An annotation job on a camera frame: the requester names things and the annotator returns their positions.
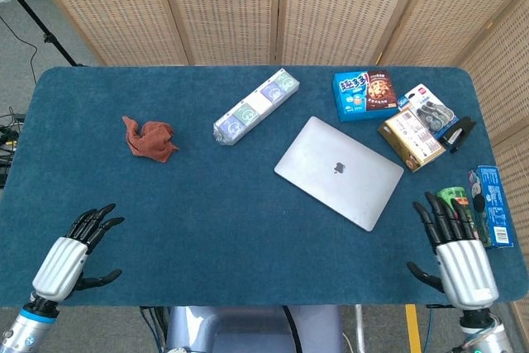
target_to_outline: woven panel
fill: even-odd
[[[286,0],[280,62],[368,64],[398,0]]]
[[[450,64],[508,0],[417,0],[385,64]]]
[[[169,1],[193,63],[269,64],[273,59],[277,0]]]
[[[522,253],[529,263],[529,133],[514,145],[495,147],[494,155]]]
[[[525,333],[526,341],[529,341],[529,295],[514,303],[514,308]]]
[[[529,0],[521,2],[462,64],[479,96],[488,134],[529,117]]]
[[[106,64],[187,64],[167,0],[55,0]]]

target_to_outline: blue snack box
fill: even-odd
[[[386,70],[335,74],[332,88],[342,122],[388,118],[398,112],[397,97]]]
[[[485,248],[512,247],[511,217],[498,167],[472,169],[469,182],[479,239]]]

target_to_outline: silver laptop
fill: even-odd
[[[366,231],[372,231],[403,168],[311,117],[274,171]]]

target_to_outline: red cloth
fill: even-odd
[[[138,136],[138,122],[127,116],[122,117],[126,126],[126,143],[129,144],[134,156],[149,157],[165,163],[171,154],[178,150],[171,142],[173,127],[162,122],[147,122]]]

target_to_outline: blue table surface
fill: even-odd
[[[279,67],[55,68],[31,101],[0,203],[0,306],[27,300],[57,237],[89,208],[117,204],[126,218],[105,235],[87,276],[122,268],[71,305],[446,303],[406,262],[437,274],[413,200],[467,186],[467,170],[494,164],[469,75],[392,67],[397,95],[424,83],[477,125],[461,150],[405,171],[368,233],[274,173],[310,116],[402,165],[377,132],[381,120],[339,122],[331,82],[359,67],[288,66],[299,91],[234,146],[212,124]],[[180,151],[166,164],[131,154],[122,116],[170,123]],[[527,291],[515,248],[488,253],[503,301]]]

